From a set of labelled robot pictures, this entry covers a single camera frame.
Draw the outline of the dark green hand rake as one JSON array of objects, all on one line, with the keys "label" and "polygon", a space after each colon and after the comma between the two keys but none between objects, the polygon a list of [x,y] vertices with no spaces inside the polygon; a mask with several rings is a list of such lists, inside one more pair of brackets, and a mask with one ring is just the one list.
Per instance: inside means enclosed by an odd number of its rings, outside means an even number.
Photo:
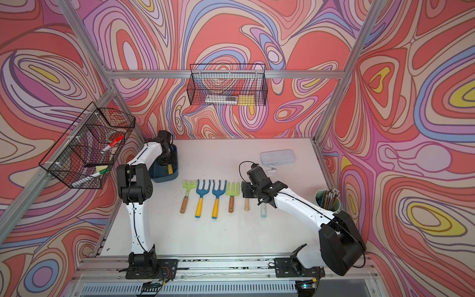
[{"label": "dark green hand rake", "polygon": [[242,196],[244,198],[244,210],[249,211],[250,209],[250,196],[252,194],[252,189],[249,187],[249,184],[245,181],[241,182]]}]

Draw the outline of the light blue hand fork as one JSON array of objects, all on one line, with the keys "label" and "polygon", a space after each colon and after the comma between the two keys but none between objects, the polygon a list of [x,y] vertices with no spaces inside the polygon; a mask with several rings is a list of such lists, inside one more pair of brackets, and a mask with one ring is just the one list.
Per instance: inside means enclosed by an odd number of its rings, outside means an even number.
[{"label": "light blue hand fork", "polygon": [[261,217],[266,218],[267,217],[267,208],[265,204],[261,204]]}]

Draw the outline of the teal storage box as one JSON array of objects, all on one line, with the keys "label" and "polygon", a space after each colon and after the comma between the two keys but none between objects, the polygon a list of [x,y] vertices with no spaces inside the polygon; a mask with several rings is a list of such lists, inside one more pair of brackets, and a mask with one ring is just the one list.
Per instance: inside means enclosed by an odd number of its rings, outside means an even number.
[{"label": "teal storage box", "polygon": [[179,175],[179,166],[178,163],[172,165],[174,173],[172,175],[168,174],[168,166],[160,166],[157,162],[154,162],[153,165],[148,170],[149,175],[155,183],[164,183],[167,181],[172,181],[176,179]]}]

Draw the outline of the lime green hand fork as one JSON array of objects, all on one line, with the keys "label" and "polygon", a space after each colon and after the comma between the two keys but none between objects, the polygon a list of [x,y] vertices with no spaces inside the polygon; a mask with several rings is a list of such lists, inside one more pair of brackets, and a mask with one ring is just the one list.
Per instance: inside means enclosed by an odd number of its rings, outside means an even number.
[{"label": "lime green hand fork", "polygon": [[235,208],[235,197],[239,196],[241,189],[240,182],[227,182],[226,183],[226,195],[229,196],[228,212],[233,213]]}]

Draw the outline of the light green rake wooden handle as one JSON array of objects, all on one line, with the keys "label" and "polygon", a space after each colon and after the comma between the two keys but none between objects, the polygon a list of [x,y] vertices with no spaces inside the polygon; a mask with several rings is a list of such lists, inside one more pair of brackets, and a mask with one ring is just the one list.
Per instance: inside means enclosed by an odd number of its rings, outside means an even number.
[{"label": "light green rake wooden handle", "polygon": [[186,190],[186,193],[184,195],[182,204],[181,204],[181,209],[180,213],[184,214],[186,212],[187,206],[188,206],[188,201],[189,201],[189,194],[190,192],[197,187],[197,181],[196,180],[184,180],[183,181],[183,188]]}]

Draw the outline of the blue fork yellow handle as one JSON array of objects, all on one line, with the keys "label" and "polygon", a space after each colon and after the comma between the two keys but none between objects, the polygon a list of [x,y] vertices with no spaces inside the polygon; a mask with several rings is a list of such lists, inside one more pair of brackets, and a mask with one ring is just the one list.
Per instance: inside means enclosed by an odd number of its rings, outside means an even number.
[{"label": "blue fork yellow handle", "polygon": [[220,197],[226,193],[226,188],[227,181],[222,182],[222,180],[213,180],[212,194],[215,196],[215,203],[212,211],[212,219],[216,220],[218,218]]},{"label": "blue fork yellow handle", "polygon": [[199,219],[202,215],[202,208],[204,202],[204,196],[209,193],[211,186],[211,181],[206,181],[205,179],[197,181],[196,193],[199,195],[199,201],[195,211],[195,218]]}]

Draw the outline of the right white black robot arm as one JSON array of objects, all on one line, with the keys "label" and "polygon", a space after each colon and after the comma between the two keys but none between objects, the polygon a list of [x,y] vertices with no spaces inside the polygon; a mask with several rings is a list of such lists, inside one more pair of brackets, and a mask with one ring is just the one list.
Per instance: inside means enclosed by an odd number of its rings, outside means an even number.
[{"label": "right white black robot arm", "polygon": [[349,214],[309,202],[286,184],[273,182],[257,163],[252,162],[246,174],[250,180],[246,186],[259,205],[269,204],[292,215],[318,236],[317,246],[300,245],[289,256],[289,268],[294,274],[303,276],[314,267],[326,266],[344,276],[365,256],[366,245]]}]

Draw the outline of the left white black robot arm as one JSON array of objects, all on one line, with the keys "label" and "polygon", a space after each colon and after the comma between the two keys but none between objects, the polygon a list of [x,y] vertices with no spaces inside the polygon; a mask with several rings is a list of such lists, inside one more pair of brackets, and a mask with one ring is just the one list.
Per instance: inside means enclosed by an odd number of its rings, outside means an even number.
[{"label": "left white black robot arm", "polygon": [[170,132],[161,130],[149,139],[139,153],[125,165],[116,168],[118,194],[129,214],[133,256],[151,254],[154,244],[150,239],[147,201],[154,185],[178,177],[178,149]]}]

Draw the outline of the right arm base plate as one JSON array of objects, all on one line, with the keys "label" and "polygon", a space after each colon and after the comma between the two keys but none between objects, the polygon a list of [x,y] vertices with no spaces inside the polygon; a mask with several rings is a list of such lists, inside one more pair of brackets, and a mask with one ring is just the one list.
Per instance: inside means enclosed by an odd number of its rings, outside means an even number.
[{"label": "right arm base plate", "polygon": [[290,257],[274,258],[274,260],[270,262],[268,266],[275,270],[275,275],[277,278],[311,277],[320,279],[325,277],[325,271],[323,267],[312,267],[307,269],[296,259]]}]

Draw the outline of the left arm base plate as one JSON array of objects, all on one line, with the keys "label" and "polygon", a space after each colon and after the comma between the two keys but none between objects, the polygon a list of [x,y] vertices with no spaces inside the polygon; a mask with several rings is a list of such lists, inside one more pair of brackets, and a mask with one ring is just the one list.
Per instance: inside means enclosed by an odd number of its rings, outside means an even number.
[{"label": "left arm base plate", "polygon": [[162,279],[174,280],[178,268],[177,259],[151,260],[149,263],[130,264],[126,271],[126,279]]}]

